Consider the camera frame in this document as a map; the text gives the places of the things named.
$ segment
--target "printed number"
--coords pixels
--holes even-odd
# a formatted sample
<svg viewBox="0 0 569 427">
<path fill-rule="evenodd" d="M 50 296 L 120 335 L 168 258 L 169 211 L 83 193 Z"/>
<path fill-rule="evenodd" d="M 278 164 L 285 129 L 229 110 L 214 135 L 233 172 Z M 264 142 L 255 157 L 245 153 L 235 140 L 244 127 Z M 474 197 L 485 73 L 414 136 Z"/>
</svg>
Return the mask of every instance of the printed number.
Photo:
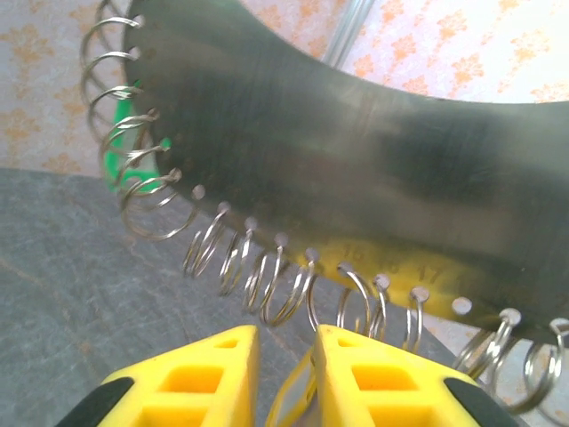
<svg viewBox="0 0 569 427">
<path fill-rule="evenodd" d="M 391 274 L 397 274 L 399 272 L 399 264 L 397 261 L 387 261 L 386 268 Z"/>
<path fill-rule="evenodd" d="M 421 265 L 419 268 L 419 281 L 423 282 L 427 280 L 431 285 L 435 284 L 438 277 L 442 274 L 443 269 L 438 267 L 428 267 L 426 265 Z"/>
<path fill-rule="evenodd" d="M 344 258 L 347 260 L 359 262 L 365 258 L 365 252 L 359 246 L 345 245 L 344 249 Z"/>
</svg>

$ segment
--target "yellow plastic jaw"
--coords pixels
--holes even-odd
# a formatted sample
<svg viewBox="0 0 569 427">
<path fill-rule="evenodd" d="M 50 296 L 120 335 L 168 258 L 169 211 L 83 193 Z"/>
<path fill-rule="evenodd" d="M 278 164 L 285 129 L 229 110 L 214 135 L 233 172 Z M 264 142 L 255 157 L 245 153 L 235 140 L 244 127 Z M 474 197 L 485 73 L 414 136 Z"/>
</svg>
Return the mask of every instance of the yellow plastic jaw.
<svg viewBox="0 0 569 427">
<path fill-rule="evenodd" d="M 313 348 L 278 392 L 266 425 L 517 424 L 465 374 L 336 326 L 320 326 Z"/>
<path fill-rule="evenodd" d="M 259 331 L 240 326 L 109 376 L 134 384 L 100 427 L 254 426 Z"/>
</svg>

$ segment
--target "spiral ring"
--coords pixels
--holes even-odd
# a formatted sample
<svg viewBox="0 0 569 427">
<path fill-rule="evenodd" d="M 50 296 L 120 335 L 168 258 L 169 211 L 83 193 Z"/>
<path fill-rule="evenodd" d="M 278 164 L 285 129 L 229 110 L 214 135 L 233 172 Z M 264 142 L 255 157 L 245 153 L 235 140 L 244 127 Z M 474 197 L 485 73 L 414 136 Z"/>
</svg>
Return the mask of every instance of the spiral ring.
<svg viewBox="0 0 569 427">
<path fill-rule="evenodd" d="M 276 259 L 273 274 L 270 276 L 268 283 L 263 286 L 262 281 L 267 266 L 268 251 L 262 251 L 253 263 L 252 272 L 245 281 L 244 292 L 244 311 L 250 314 L 256 314 L 262 311 L 262 308 L 268 304 L 269 299 L 272 297 L 272 292 L 269 292 L 272 286 L 279 279 L 281 274 L 288 268 L 288 261 L 284 257 L 284 245 L 276 243 Z M 257 296 L 259 291 L 263 289 L 263 296 L 257 305 Z"/>
<path fill-rule="evenodd" d="M 549 393 L 555 388 L 555 385 L 561 376 L 561 370 L 563 367 L 563 359 L 565 353 L 565 344 L 562 330 L 557 327 L 553 322 L 549 325 L 551 332 L 556 337 L 556 346 L 553 347 L 549 352 L 549 358 L 547 363 L 547 369 L 540 377 L 537 384 L 530 384 L 530 378 L 532 377 L 535 363 L 538 359 L 538 355 L 541 349 L 544 347 L 543 344 L 534 343 L 530 347 L 529 351 L 525 354 L 524 359 L 524 372 L 523 377 L 525 381 L 525 387 L 527 389 L 527 395 L 517 403 L 506 405 L 502 404 L 508 412 L 513 415 L 523 414 L 527 411 L 532 410 L 534 407 L 540 406 L 541 402 L 549 395 Z M 518 340 L 510 340 L 508 348 L 501 354 L 496 363 L 492 364 L 488 369 L 488 387 L 487 391 L 492 396 L 496 396 L 498 387 L 498 378 L 500 375 L 501 368 L 505 358 L 508 356 L 509 352 L 513 349 Z M 556 420 L 554 416 L 549 413 L 544 413 L 544 415 L 550 419 L 550 421 L 561 424 L 560 421 Z"/>
<path fill-rule="evenodd" d="M 263 305 L 260 312 L 261 321 L 269 326 L 279 326 L 282 325 L 286 320 L 293 316 L 294 312 L 301 306 L 302 302 L 306 298 L 306 294 L 312 284 L 316 281 L 316 263 L 317 257 L 311 252 L 307 251 L 306 259 L 308 261 L 307 267 L 299 266 L 297 273 L 294 278 L 293 290 L 289 293 L 289 296 L 283 306 L 279 309 L 277 314 L 271 318 L 269 316 L 270 303 L 272 300 L 273 293 L 276 291 L 276 285 L 281 283 L 282 276 L 285 271 L 291 266 L 289 262 L 284 264 L 284 267 L 278 272 L 276 280 L 271 282 L 268 287 L 267 301 Z"/>
<path fill-rule="evenodd" d="M 174 183 L 180 180 L 180 171 L 178 171 L 177 169 L 172 169 L 171 172 L 168 175 L 165 176 L 157 176 L 156 178 L 150 178 L 148 180 L 145 181 L 141 181 L 141 182 L 137 182 L 134 185 L 132 185 L 132 187 L 130 187 L 123 195 L 122 199 L 121 199 L 121 218 L 123 219 L 123 223 L 125 225 L 125 227 L 127 229 L 129 229 L 131 232 L 138 234 L 139 236 L 142 236 L 144 238 L 147 238 L 149 240 L 153 240 L 153 241 L 162 241 L 162 240 L 166 240 L 168 238 L 172 238 L 174 236 L 176 236 L 177 234 L 180 234 L 183 230 L 185 230 L 187 227 L 189 227 L 189 225 L 196 219 L 197 217 L 197 210 L 196 209 L 192 209 L 191 213 L 189 214 L 187 220 L 181 225 L 179 226 L 178 229 L 174 229 L 168 233 L 165 234 L 155 234 L 151 231 L 148 231 L 142 227 L 139 227 L 137 225 L 134 225 L 132 223 L 132 220 L 130 218 L 129 215 L 129 204 L 132 201 L 132 198 L 134 196 L 134 194 L 136 194 L 139 191 L 142 191 L 142 189 L 150 184 L 153 183 Z"/>
<path fill-rule="evenodd" d="M 87 93 L 87 82 L 92 80 L 99 89 L 103 92 L 108 91 L 108 87 L 105 86 L 104 83 L 93 73 L 93 70 L 97 65 L 99 65 L 104 60 L 108 59 L 119 59 L 119 60 L 136 60 L 136 57 L 127 52 L 107 52 L 103 53 L 101 56 L 98 56 L 94 60 L 92 60 L 84 69 L 83 74 L 81 75 L 81 82 L 79 87 L 81 88 L 81 98 L 85 105 L 89 105 L 91 100 L 89 100 L 89 94 Z"/>
<path fill-rule="evenodd" d="M 132 167 L 136 167 L 136 165 L 146 156 L 154 153 L 164 153 L 168 150 L 166 147 L 162 147 L 160 145 L 156 145 L 154 147 L 150 147 L 149 149 L 142 149 L 142 150 L 133 150 L 131 151 L 133 154 L 129 156 L 124 163 L 118 168 L 116 178 L 112 182 L 112 185 L 117 189 L 117 193 L 121 195 L 128 189 L 125 189 L 123 186 L 123 177 L 126 172 L 131 169 Z M 162 182 L 160 185 L 154 187 L 153 189 L 145 189 L 144 191 L 137 191 L 132 194 L 133 197 L 136 198 L 145 198 L 150 197 L 163 189 L 168 187 L 169 182 L 165 181 Z M 152 212 L 156 209 L 164 207 L 172 202 L 177 196 L 179 195 L 178 192 L 172 191 L 172 193 L 164 197 L 162 200 L 155 202 L 150 205 L 131 205 L 130 208 L 136 212 Z"/>
<path fill-rule="evenodd" d="M 99 6 L 97 6 L 97 10 L 95 11 L 95 22 L 101 22 L 103 20 L 103 12 L 107 6 L 115 16 L 121 17 L 121 18 L 124 17 L 123 14 L 121 13 L 121 11 L 118 10 L 118 7 L 116 7 L 115 3 L 112 0 L 102 0 L 99 3 Z M 111 47 L 110 43 L 108 42 L 107 37 L 105 36 L 105 33 L 102 31 L 102 28 L 99 27 L 97 32 L 99 34 L 100 42 L 103 45 L 103 47 L 108 51 L 112 51 L 113 48 Z"/>
<path fill-rule="evenodd" d="M 387 276 L 379 274 L 373 280 L 373 284 L 378 293 L 378 302 L 373 311 L 369 337 L 383 341 L 388 321 L 387 304 L 389 302 L 388 289 L 390 282 Z"/>
<path fill-rule="evenodd" d="M 409 302 L 411 304 L 414 303 L 415 305 L 415 313 L 417 315 L 417 327 L 415 329 L 415 335 L 412 339 L 412 322 L 413 317 L 411 315 L 411 309 L 407 309 L 406 311 L 406 328 L 405 328 L 405 337 L 403 340 L 403 349 L 408 350 L 412 353 L 416 353 L 419 349 L 419 343 L 421 342 L 421 336 L 423 331 L 423 303 L 427 301 L 427 299 L 423 300 L 417 295 L 417 289 L 414 288 L 409 293 Z"/>
<path fill-rule="evenodd" d="M 363 326 L 364 334 L 369 334 L 370 323 L 371 323 L 371 297 L 368 285 L 365 281 L 352 269 L 352 267 L 347 264 L 346 262 L 341 263 L 338 265 L 338 271 L 345 275 L 346 277 L 350 278 L 357 287 L 357 290 L 364 298 L 364 311 L 365 311 L 365 323 Z M 316 310 L 314 307 L 314 298 L 313 298 L 313 290 L 314 284 L 316 283 L 315 280 L 309 286 L 306 295 L 306 302 L 307 302 L 307 310 L 309 313 L 309 321 L 312 329 L 316 332 L 318 325 L 320 325 L 320 321 L 318 320 Z M 349 295 L 351 294 L 352 289 L 345 288 L 342 293 L 338 303 L 338 311 L 336 314 L 336 326 L 337 327 L 344 327 L 344 318 L 346 315 L 346 306 L 348 302 Z"/>
<path fill-rule="evenodd" d="M 88 63 L 88 59 L 87 59 L 87 55 L 88 55 L 88 51 L 89 51 L 89 45 L 91 44 L 91 39 L 93 37 L 93 35 L 95 33 L 101 34 L 101 30 L 103 27 L 109 25 L 109 24 L 120 24 L 120 25 L 125 25 L 131 28 L 140 28 L 141 25 L 136 22 L 135 20 L 129 20 L 127 18 L 123 18 L 121 16 L 114 16 L 112 18 L 108 18 L 106 20 L 99 20 L 95 25 L 93 25 L 91 27 L 91 29 L 87 32 L 87 34 L 84 35 L 83 40 L 81 42 L 81 53 L 80 53 L 80 62 L 81 62 L 81 68 L 87 68 L 87 63 Z M 108 44 L 108 40 L 106 37 L 102 37 L 101 42 L 103 43 L 103 46 L 108 50 L 108 51 L 113 51 L 113 49 L 110 47 L 110 45 Z"/>
<path fill-rule="evenodd" d="M 107 137 L 104 139 L 103 143 L 100 145 L 99 158 L 103 160 L 103 157 L 108 153 L 114 153 L 121 157 L 133 157 L 140 153 L 146 151 L 146 149 L 120 149 L 114 147 L 112 144 L 124 134 L 129 129 L 137 129 L 143 126 L 148 126 L 150 123 L 157 119 L 157 115 L 143 114 L 140 116 L 129 116 L 114 125 L 110 131 L 107 133 Z"/>
<path fill-rule="evenodd" d="M 97 111 L 96 107 L 99 102 L 109 95 L 112 95 L 114 98 L 123 101 L 129 100 L 139 93 L 142 93 L 142 90 L 138 87 L 119 85 L 108 89 L 107 91 L 101 92 L 91 101 L 89 104 L 89 109 L 87 111 L 87 124 L 89 125 L 89 129 L 91 130 L 92 135 L 95 137 L 99 144 L 102 144 L 105 141 L 106 136 L 101 135 L 97 130 L 97 126 L 95 125 L 95 117 L 108 125 L 114 124 Z"/>
<path fill-rule="evenodd" d="M 212 259 L 215 248 L 224 230 L 221 219 L 227 214 L 228 205 L 220 204 L 217 216 L 213 219 L 205 234 L 200 230 L 192 239 L 183 263 L 183 272 L 192 278 L 199 277 Z"/>
<path fill-rule="evenodd" d="M 479 331 L 461 351 L 453 364 L 453 368 L 466 372 L 470 377 L 477 379 L 492 363 L 497 363 L 500 355 L 505 351 L 512 330 L 517 322 L 514 322 L 509 313 L 503 311 L 500 315 L 501 324 L 496 332 Z M 475 353 L 485 341 L 492 340 L 485 346 L 483 354 L 475 357 Z"/>
<path fill-rule="evenodd" d="M 235 289 L 245 266 L 252 243 L 252 228 L 247 228 L 244 239 L 234 233 L 220 270 L 220 295 L 227 296 Z"/>
</svg>

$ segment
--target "curved metal sheet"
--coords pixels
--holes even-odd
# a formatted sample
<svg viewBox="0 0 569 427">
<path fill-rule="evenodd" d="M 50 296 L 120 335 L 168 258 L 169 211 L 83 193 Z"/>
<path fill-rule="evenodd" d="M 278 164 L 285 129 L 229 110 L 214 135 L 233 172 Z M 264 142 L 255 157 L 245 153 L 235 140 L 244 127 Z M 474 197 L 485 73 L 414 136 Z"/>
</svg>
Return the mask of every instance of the curved metal sheet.
<svg viewBox="0 0 569 427">
<path fill-rule="evenodd" d="M 569 313 L 569 102 L 480 104 L 403 93 L 297 51 L 236 0 L 134 0 L 125 65 L 156 108 L 158 158 L 176 189 L 203 184 L 212 212 L 227 200 L 239 230 L 278 231 L 299 260 L 307 246 L 342 280 L 348 260 L 368 279 L 388 273 L 391 298 L 431 292 L 426 311 L 475 326 L 523 313 L 519 336 L 549 340 Z M 473 310 L 450 310 L 462 295 Z"/>
</svg>

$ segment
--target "coil spring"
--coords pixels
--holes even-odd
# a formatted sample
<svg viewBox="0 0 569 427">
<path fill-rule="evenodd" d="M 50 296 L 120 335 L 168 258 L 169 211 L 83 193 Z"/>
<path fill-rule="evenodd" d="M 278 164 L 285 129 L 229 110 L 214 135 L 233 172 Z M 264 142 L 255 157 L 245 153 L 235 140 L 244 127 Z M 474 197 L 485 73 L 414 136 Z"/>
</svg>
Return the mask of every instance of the coil spring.
<svg viewBox="0 0 569 427">
<path fill-rule="evenodd" d="M 102 19 L 103 12 L 106 9 L 116 16 Z M 141 143 L 149 126 L 159 118 L 158 112 L 151 110 L 147 114 L 129 116 L 114 124 L 97 111 L 99 102 L 106 97 L 111 97 L 117 101 L 131 100 L 143 92 L 142 89 L 134 85 L 106 87 L 102 79 L 94 72 L 97 65 L 108 59 L 136 60 L 136 56 L 130 52 L 113 51 L 103 29 L 108 25 L 140 28 L 142 24 L 136 20 L 130 20 L 121 16 L 118 8 L 111 0 L 102 0 L 100 2 L 96 12 L 96 19 L 95 25 L 85 35 L 81 46 L 81 65 L 83 67 L 81 92 L 84 102 L 88 105 L 88 125 L 94 139 L 100 146 L 100 161 L 103 163 L 104 157 L 109 152 L 124 159 L 117 176 L 114 177 L 113 183 L 119 188 L 121 217 L 126 228 L 139 236 L 153 241 L 173 238 L 194 222 L 199 213 L 196 205 L 193 205 L 188 218 L 178 228 L 164 234 L 156 234 L 136 225 L 131 219 L 131 212 L 159 209 L 171 203 L 178 196 L 178 193 L 174 191 L 161 201 L 145 206 L 133 205 L 132 201 L 135 197 L 148 197 L 169 188 L 170 184 L 181 179 L 181 171 L 173 169 L 167 175 L 138 181 L 130 187 L 123 185 L 124 174 L 127 170 L 138 167 L 144 157 L 166 152 L 169 149 L 162 145 L 145 148 Z M 89 60 L 89 44 L 95 34 L 99 36 L 101 43 L 109 52 Z M 92 99 L 87 94 L 89 82 L 95 84 L 100 90 L 100 94 Z M 102 134 L 95 125 L 95 119 L 97 118 L 110 126 L 110 130 L 105 134 Z M 116 147 L 113 142 L 129 131 L 137 133 L 137 143 L 134 148 L 120 149 Z M 148 190 L 149 186 L 155 184 L 155 187 Z M 205 189 L 202 186 L 196 186 L 193 189 L 192 198 L 195 201 L 199 201 L 204 195 Z M 194 235 L 183 262 L 185 274 L 190 275 L 192 278 L 197 278 L 207 268 L 213 255 L 220 247 L 221 237 L 227 231 L 223 220 L 230 214 L 230 209 L 229 204 L 221 203 L 218 206 L 216 216 L 207 229 L 199 230 Z M 224 261 L 219 271 L 219 294 L 221 296 L 229 295 L 235 291 L 244 275 L 245 266 L 252 257 L 252 242 L 258 224 L 253 218 L 250 218 L 245 221 L 244 228 L 245 233 L 243 236 L 233 232 L 229 241 Z M 307 308 L 310 325 L 316 330 L 317 325 L 320 324 L 314 303 L 314 287 L 318 279 L 318 253 L 314 249 L 307 249 L 305 265 L 295 266 L 285 256 L 287 243 L 286 235 L 279 234 L 275 238 L 275 247 L 272 250 L 265 248 L 260 254 L 252 258 L 252 268 L 244 281 L 243 309 L 251 314 L 259 314 L 263 324 L 275 327 L 282 325 L 291 318 L 304 303 Z M 268 269 L 268 258 L 271 253 L 276 255 L 275 266 L 272 270 Z M 293 273 L 293 289 L 276 314 L 271 315 L 271 303 L 275 292 L 283 284 L 286 273 L 290 272 L 291 269 L 296 269 Z M 353 282 L 364 302 L 365 319 L 363 325 L 356 326 L 357 331 L 369 337 L 382 340 L 387 326 L 386 312 L 389 303 L 389 277 L 379 274 L 373 283 L 369 284 L 345 262 L 338 265 L 338 271 Z M 338 301 L 336 325 L 339 327 L 345 326 L 347 301 L 351 292 L 351 289 L 346 288 Z M 419 348 L 423 329 L 423 306 L 428 298 L 429 296 L 423 294 L 419 288 L 414 288 L 409 294 L 410 306 L 406 311 L 406 328 L 403 342 L 403 348 L 408 351 L 416 352 Z M 512 311 L 514 310 L 507 309 L 501 313 L 501 324 L 495 332 L 480 331 L 476 334 L 459 354 L 453 365 L 456 369 L 466 372 L 475 379 L 483 372 L 487 372 L 489 383 L 486 389 L 493 396 L 496 396 L 498 377 L 503 362 L 517 343 L 517 339 L 512 338 L 511 332 L 519 321 L 519 313 L 517 314 L 517 319 L 515 319 L 516 316 L 513 316 Z M 525 399 L 516 404 L 505 405 L 511 414 L 522 414 L 537 408 L 551 422 L 557 425 L 569 425 L 541 408 L 541 403 L 551 393 L 561 376 L 565 355 L 564 339 L 569 333 L 568 324 L 569 322 L 567 321 L 562 325 L 556 324 L 555 321 L 551 323 L 550 330 L 556 337 L 556 346 L 550 350 L 547 370 L 537 383 L 533 382 L 532 375 L 542 346 L 534 343 L 526 353 L 523 378 L 528 394 Z M 476 356 L 480 351 L 482 351 L 482 355 Z"/>
</svg>

